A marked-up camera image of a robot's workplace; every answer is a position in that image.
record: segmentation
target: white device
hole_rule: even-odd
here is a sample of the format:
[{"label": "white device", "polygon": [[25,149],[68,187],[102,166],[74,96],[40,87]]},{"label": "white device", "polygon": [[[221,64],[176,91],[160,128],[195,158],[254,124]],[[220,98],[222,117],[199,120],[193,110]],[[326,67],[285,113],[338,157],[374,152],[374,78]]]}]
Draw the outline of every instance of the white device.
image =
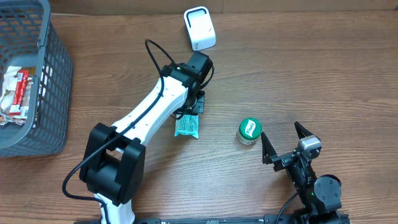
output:
[{"label": "white device", "polygon": [[203,50],[216,44],[216,32],[206,7],[200,6],[186,10],[184,21],[192,43],[192,50]]},{"label": "white device", "polygon": [[[156,99],[160,92],[162,83],[158,80],[155,88],[147,97],[127,116],[115,122],[112,126],[117,127],[116,132],[121,132],[129,126],[136,118],[146,110],[149,105]],[[182,82],[172,78],[164,77],[163,97],[154,107],[135,125],[134,129],[130,129],[124,134],[129,139],[139,138],[143,146],[147,146],[149,140],[160,128],[164,121],[177,109],[181,108],[188,96],[188,88],[182,85]],[[128,203],[115,206],[112,201],[101,194],[94,194],[96,198],[100,198],[106,203],[109,221],[112,224],[133,224],[136,218],[132,211],[131,200]],[[106,224],[104,208],[101,207],[102,220],[101,224]]]}]

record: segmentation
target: gray plastic basket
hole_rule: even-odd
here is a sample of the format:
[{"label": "gray plastic basket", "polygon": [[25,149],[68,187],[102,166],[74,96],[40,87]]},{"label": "gray plastic basket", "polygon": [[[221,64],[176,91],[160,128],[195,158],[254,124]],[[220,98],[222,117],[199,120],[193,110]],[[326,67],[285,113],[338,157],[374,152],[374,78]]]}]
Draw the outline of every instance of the gray plastic basket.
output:
[{"label": "gray plastic basket", "polygon": [[0,156],[60,152],[67,136],[73,64],[50,22],[47,0],[0,0],[0,84],[9,66],[36,66],[36,73],[26,124],[0,126]]}]

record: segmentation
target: wood grain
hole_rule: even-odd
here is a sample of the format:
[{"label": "wood grain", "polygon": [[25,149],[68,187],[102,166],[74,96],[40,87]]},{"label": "wood grain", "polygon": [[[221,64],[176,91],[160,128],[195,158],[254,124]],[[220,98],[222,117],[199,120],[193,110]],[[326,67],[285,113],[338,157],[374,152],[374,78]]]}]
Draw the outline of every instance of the wood grain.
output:
[{"label": "wood grain", "polygon": [[210,13],[393,10],[398,0],[50,0],[52,12],[80,15],[183,14],[206,6]]},{"label": "wood grain", "polygon": [[[261,162],[261,144],[235,132],[258,118],[278,153],[297,145],[300,121],[323,139],[318,176],[343,183],[352,223],[398,220],[398,13],[214,14],[216,72],[206,87],[200,138],[174,137],[168,119],[147,148],[134,197],[138,217],[248,217],[276,213],[294,193]],[[72,223],[99,206],[65,198],[61,184],[83,157],[92,127],[121,119],[153,88],[150,38],[177,62],[192,54],[180,15],[55,17],[75,63],[68,144],[58,155],[0,159],[0,223]],[[168,63],[154,50],[160,64]],[[75,194],[91,195],[74,176]],[[295,201],[289,209],[299,208]]]}]

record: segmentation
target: black cable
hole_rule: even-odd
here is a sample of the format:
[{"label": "black cable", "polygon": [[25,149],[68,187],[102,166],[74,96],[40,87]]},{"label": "black cable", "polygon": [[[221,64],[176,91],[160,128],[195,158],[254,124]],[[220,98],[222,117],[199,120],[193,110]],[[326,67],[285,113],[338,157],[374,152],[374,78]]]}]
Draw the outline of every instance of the black cable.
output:
[{"label": "black cable", "polygon": [[211,75],[210,75],[210,78],[209,78],[202,86],[200,86],[200,89],[203,89],[204,87],[207,86],[207,84],[209,84],[211,78],[213,78],[214,70],[215,70],[215,68],[214,68],[214,65],[213,65],[213,66],[211,66]]},{"label": "black cable", "polygon": [[305,166],[304,166],[303,158],[301,157],[301,155],[299,155],[298,157],[300,158],[301,166],[303,167],[303,171],[304,171],[304,179],[305,179],[305,186],[303,187],[303,189],[304,189],[308,184],[308,174],[307,174],[307,170],[305,169]]},{"label": "black cable", "polygon": [[132,123],[129,124],[128,127],[126,127],[123,131],[121,131],[120,133],[118,133],[115,137],[113,137],[112,139],[110,139],[108,142],[106,142],[105,144],[103,144],[101,147],[99,147],[94,153],[92,153],[91,155],[89,155],[86,159],[84,159],[83,161],[81,161],[75,168],[73,168],[69,174],[65,177],[65,179],[63,180],[62,183],[62,192],[63,194],[65,194],[65,196],[67,196],[68,198],[72,198],[72,199],[78,199],[78,200],[91,200],[94,202],[99,202],[101,204],[101,206],[104,208],[104,213],[105,213],[105,220],[107,224],[110,224],[111,222],[109,221],[109,215],[108,215],[108,209],[106,208],[106,203],[96,197],[84,197],[84,196],[79,196],[79,195],[72,195],[67,191],[67,184],[68,181],[70,180],[70,178],[82,167],[84,166],[91,158],[93,158],[95,155],[97,155],[98,153],[101,153],[103,150],[106,150],[106,148],[108,148],[108,146],[110,146],[112,143],[114,143],[115,141],[117,141],[120,137],[122,137],[126,132],[128,132],[131,128],[134,128],[134,126],[155,106],[155,104],[159,101],[160,97],[162,97],[163,95],[163,90],[164,90],[164,78],[162,75],[162,72],[160,71],[160,67],[157,64],[152,52],[149,49],[148,46],[148,42],[152,43],[153,45],[155,45],[157,48],[159,48],[164,54],[166,54],[166,56],[172,61],[174,62],[174,60],[171,58],[171,56],[158,44],[156,44],[155,42],[147,39],[145,40],[145,47],[148,51],[148,54],[150,56],[150,58],[152,59],[152,61],[155,64],[155,67],[159,73],[160,76],[160,82],[161,82],[161,88],[160,88],[160,92],[157,95],[156,99],[152,102],[151,105],[148,106],[148,108],[142,112],[142,114],[140,116],[138,116],[138,118],[136,120],[134,120]]},{"label": "black cable", "polygon": [[292,202],[292,200],[293,200],[296,196],[298,196],[300,193],[301,193],[301,192],[296,192],[295,194],[293,194],[293,196],[291,196],[291,197],[288,199],[288,201],[287,201],[287,202],[284,204],[284,206],[280,209],[280,211],[279,211],[279,213],[278,213],[278,216],[276,217],[275,224],[278,224],[280,215],[284,212],[284,210],[285,210],[286,207],[289,205],[289,203]]},{"label": "black cable", "polygon": [[179,117],[176,117],[176,116],[172,116],[172,115],[171,115],[171,117],[174,118],[174,119],[176,119],[176,120],[180,120],[180,119],[185,115],[185,112],[181,112],[181,113],[177,113],[177,114],[179,114],[180,116],[179,116]]}]

